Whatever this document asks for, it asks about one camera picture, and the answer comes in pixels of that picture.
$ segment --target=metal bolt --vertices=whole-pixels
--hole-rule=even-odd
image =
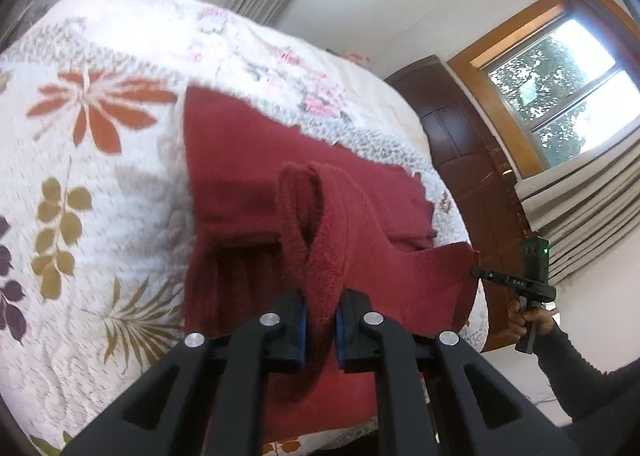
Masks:
[[[447,346],[455,346],[458,344],[460,337],[458,334],[453,331],[444,331],[440,334],[440,342],[446,344]]]
[[[367,312],[366,314],[364,314],[363,319],[364,319],[364,322],[372,326],[375,326],[377,324],[382,324],[382,322],[385,320],[383,315],[381,313],[378,313],[377,311]]]
[[[260,324],[263,326],[275,326],[280,322],[280,316],[277,313],[268,312],[260,317]]]
[[[190,348],[197,348],[204,344],[204,335],[202,333],[190,333],[184,338],[184,343]]]

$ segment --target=folded red fabric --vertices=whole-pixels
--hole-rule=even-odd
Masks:
[[[433,336],[466,321],[476,294],[467,243],[436,249],[419,181],[189,88],[185,143],[196,244],[185,287],[188,331],[231,333],[300,287],[310,356],[302,375],[270,379],[269,441],[347,427],[376,413],[372,375],[338,372],[332,344],[343,287]]]

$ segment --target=red sweater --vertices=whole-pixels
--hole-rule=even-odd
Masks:
[[[338,372],[340,292],[366,292],[413,333],[459,329],[476,295],[471,247],[432,248],[433,205],[401,168],[305,137],[242,101],[189,88],[184,132],[196,217],[187,331],[231,333],[300,287],[309,361],[302,375],[270,378],[266,439],[375,415],[372,375]]]

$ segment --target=white quilt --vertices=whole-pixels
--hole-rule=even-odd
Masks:
[[[436,245],[468,241],[415,112],[369,72],[195,0],[62,0],[0,56],[0,393],[44,454],[184,334],[190,82],[420,173]],[[479,285],[461,334],[480,350],[487,331]],[[308,454],[375,425],[264,452]]]

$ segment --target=floral bedding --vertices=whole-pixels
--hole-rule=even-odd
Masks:
[[[468,241],[417,116],[369,72],[195,0],[62,0],[0,56],[0,394],[43,454],[184,335],[189,83],[419,173],[436,245]],[[479,285],[461,334],[479,350],[487,330]],[[308,454],[375,427],[264,453]]]

